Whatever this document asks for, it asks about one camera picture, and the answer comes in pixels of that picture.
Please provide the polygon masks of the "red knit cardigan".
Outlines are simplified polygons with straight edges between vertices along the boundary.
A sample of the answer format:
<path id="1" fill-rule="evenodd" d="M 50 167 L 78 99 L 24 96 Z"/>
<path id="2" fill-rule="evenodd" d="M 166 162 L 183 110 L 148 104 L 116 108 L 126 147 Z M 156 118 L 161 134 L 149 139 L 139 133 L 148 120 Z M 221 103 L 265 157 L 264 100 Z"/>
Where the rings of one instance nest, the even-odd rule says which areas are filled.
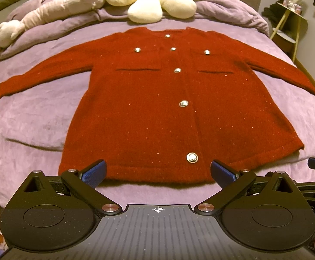
<path id="1" fill-rule="evenodd" d="M 0 99 L 90 72 L 60 171 L 98 159 L 109 179 L 211 181 L 210 163 L 253 169 L 304 148 L 257 73 L 315 96 L 303 72 L 214 31 L 139 27 L 69 48 L 0 84 Z"/>

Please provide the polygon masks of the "dark clothes pile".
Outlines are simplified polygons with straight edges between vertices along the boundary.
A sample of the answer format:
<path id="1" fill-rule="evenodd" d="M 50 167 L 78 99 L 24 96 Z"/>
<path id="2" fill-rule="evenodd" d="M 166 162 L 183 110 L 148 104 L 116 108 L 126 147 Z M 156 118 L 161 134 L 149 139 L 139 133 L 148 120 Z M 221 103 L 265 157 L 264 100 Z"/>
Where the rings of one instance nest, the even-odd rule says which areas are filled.
<path id="1" fill-rule="evenodd" d="M 261 15 L 271 22 L 272 27 L 276 27 L 284 13 L 285 9 L 282 6 L 277 3 L 273 3 L 269 7 L 265 7 L 261 12 Z"/>

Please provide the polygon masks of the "yellow side table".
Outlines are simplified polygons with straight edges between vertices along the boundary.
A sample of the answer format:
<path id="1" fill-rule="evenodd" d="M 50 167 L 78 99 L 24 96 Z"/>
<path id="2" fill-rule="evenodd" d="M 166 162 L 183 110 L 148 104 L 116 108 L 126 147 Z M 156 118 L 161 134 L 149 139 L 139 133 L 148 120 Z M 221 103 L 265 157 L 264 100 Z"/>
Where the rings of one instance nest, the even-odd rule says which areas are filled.
<path id="1" fill-rule="evenodd" d="M 273 27 L 270 39 L 280 46 L 290 59 L 295 62 L 297 49 L 299 47 L 301 27 L 307 20 L 301 15 L 301 6 L 297 5 L 295 10 L 285 6 L 283 3 L 277 3 L 283 10 L 277 26 Z"/>

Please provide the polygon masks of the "purple rumpled duvet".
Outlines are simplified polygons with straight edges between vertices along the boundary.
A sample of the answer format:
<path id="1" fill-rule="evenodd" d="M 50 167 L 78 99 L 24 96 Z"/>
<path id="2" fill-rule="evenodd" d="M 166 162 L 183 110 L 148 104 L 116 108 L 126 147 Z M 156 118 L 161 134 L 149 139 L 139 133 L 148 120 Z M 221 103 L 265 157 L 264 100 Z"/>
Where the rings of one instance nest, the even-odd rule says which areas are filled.
<path id="1" fill-rule="evenodd" d="M 0 24 L 0 60 L 105 20 L 152 24 L 168 18 L 214 18 L 268 34 L 267 22 L 239 0 L 32 0 Z"/>

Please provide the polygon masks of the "pale pink plush toy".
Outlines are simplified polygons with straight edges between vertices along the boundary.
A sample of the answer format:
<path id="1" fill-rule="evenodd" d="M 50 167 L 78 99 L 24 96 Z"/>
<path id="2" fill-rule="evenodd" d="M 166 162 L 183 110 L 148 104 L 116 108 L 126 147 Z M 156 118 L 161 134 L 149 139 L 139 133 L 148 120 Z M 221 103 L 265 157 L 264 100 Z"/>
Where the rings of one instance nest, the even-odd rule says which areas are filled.
<path id="1" fill-rule="evenodd" d="M 22 33 L 33 27 L 44 25 L 73 15 L 96 10 L 104 0 L 53 0 L 27 13 L 22 20 L 11 20 L 0 24 L 0 47 L 7 48 Z"/>

